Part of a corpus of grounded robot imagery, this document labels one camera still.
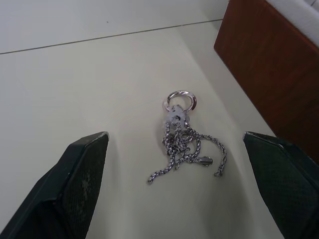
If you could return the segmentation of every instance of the metal ring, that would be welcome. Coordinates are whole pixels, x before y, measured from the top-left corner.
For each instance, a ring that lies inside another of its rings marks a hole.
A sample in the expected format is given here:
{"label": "metal ring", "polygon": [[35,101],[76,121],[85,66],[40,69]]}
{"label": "metal ring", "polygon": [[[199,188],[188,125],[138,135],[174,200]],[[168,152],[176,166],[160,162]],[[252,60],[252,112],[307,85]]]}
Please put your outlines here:
{"label": "metal ring", "polygon": [[196,105],[197,105],[197,99],[195,97],[195,95],[193,95],[192,93],[188,92],[188,91],[175,91],[173,93],[171,93],[168,98],[164,101],[164,106],[165,109],[167,110],[167,112],[170,111],[170,107],[169,107],[169,102],[172,98],[177,97],[177,96],[187,96],[190,98],[191,100],[191,104],[190,106],[184,110],[184,112],[189,112],[195,109]]}

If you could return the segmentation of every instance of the white countertop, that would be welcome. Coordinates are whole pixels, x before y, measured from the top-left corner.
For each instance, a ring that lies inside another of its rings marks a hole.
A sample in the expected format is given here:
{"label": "white countertop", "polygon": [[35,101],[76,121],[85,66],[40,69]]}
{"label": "white countertop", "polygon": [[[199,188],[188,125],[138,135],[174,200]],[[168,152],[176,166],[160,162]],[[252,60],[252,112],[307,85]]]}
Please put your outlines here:
{"label": "white countertop", "polygon": [[[244,131],[272,135],[213,49],[219,22],[0,55],[0,230],[67,145],[100,131],[110,143],[87,239],[283,238],[254,179]],[[162,101],[191,91],[199,133],[225,144],[228,162],[166,166]]]}

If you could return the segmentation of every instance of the brown wooden panel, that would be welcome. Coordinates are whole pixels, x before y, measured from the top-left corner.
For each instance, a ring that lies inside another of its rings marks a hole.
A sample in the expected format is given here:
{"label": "brown wooden panel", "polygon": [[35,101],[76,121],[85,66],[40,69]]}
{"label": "brown wooden panel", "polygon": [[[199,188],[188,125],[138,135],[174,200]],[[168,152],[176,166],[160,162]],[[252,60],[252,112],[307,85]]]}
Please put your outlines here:
{"label": "brown wooden panel", "polygon": [[319,163],[319,50],[265,0],[230,0],[214,46],[274,133]]}

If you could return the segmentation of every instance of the tangled chain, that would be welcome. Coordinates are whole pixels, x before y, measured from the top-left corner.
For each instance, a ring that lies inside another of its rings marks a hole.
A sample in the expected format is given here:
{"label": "tangled chain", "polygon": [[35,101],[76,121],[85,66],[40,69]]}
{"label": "tangled chain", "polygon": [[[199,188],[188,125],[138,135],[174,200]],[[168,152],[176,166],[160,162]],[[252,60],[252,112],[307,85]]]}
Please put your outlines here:
{"label": "tangled chain", "polygon": [[[226,163],[226,149],[222,143],[218,141],[218,139],[213,138],[212,136],[199,134],[195,130],[193,130],[187,122],[184,122],[184,130],[180,123],[174,125],[176,129],[174,130],[174,134],[170,133],[170,123],[165,123],[165,136],[162,143],[165,146],[166,153],[169,155],[169,163],[168,166],[164,170],[160,170],[152,174],[148,183],[151,184],[154,179],[160,175],[164,175],[174,167],[175,170],[179,168],[179,166],[184,163],[200,163],[200,159],[198,158],[200,149],[201,149],[201,140],[206,139],[215,143],[222,152],[222,159],[218,170],[214,173],[215,177],[222,176],[223,170]],[[190,148],[187,146],[193,140],[196,140],[196,151],[193,154],[186,154],[190,151]],[[175,157],[180,154],[181,158],[175,159]]]}

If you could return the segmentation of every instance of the silver chain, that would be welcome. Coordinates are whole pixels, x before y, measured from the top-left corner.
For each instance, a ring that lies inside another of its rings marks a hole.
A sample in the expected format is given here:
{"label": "silver chain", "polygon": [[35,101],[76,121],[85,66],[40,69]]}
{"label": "silver chain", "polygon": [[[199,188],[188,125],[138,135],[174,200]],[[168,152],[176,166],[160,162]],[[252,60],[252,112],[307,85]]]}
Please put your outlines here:
{"label": "silver chain", "polygon": [[[171,125],[175,127],[174,133],[171,133],[170,131]],[[203,139],[210,140],[211,142],[215,143],[221,150],[222,159],[218,170],[214,173],[214,176],[222,176],[227,160],[227,153],[224,145],[220,143],[218,139],[209,135],[197,133],[189,126],[187,121],[185,121],[184,124],[183,122],[178,121],[174,123],[166,121],[165,136],[162,143],[164,144],[166,153],[169,156],[168,166],[163,170],[153,173],[149,177],[148,183],[151,184],[156,177],[170,172],[173,167],[175,168],[175,170],[177,170],[179,166],[184,162],[200,163],[204,166],[209,166],[210,164],[212,164],[212,159],[210,159],[209,157],[198,157],[201,149],[201,140]],[[190,151],[188,144],[194,140],[196,141],[196,150],[193,154],[187,154],[187,152]],[[179,154],[181,155],[181,157],[179,159],[176,159],[176,156]]]}

